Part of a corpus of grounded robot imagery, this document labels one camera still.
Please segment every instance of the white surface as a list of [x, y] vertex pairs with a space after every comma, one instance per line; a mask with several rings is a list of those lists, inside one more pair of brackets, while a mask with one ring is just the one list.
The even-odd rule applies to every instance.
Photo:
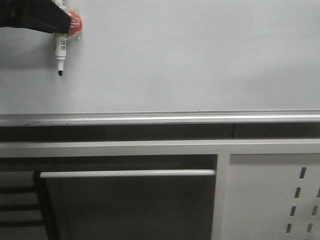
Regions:
[[320, 109], [318, 0], [69, 0], [51, 34], [0, 29], [0, 114]]

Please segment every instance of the metal handle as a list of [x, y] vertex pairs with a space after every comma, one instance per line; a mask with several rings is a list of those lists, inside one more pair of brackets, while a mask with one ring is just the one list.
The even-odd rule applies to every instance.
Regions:
[[126, 171], [58, 171], [41, 172], [42, 179], [105, 178], [105, 177], [157, 177], [157, 176], [214, 176], [211, 169], [126, 170]]

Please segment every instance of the white metal frame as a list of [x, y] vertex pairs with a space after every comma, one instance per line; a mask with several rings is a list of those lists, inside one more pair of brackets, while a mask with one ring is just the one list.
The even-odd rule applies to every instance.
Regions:
[[1, 143], [0, 158], [142, 155], [217, 155], [212, 239], [222, 240], [230, 156], [234, 154], [319, 154], [320, 139], [165, 140]]
[[186, 123], [306, 123], [320, 122], [320, 111], [168, 111], [61, 114], [0, 114], [0, 126], [65, 126]]

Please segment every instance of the barcode label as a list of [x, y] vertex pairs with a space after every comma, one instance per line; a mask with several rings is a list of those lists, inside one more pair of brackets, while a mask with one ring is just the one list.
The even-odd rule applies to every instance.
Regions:
[[61, 39], [61, 51], [66, 51], [67, 50], [67, 42], [66, 42], [66, 38], [62, 38]]

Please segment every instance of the marker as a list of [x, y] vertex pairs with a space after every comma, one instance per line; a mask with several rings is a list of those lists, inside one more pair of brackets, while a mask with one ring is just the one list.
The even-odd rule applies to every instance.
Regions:
[[[54, 3], [62, 10], [67, 9], [66, 0], [54, 0]], [[57, 68], [59, 76], [64, 72], [64, 62], [67, 55], [67, 35], [62, 33], [54, 33], [55, 57], [57, 60]]]

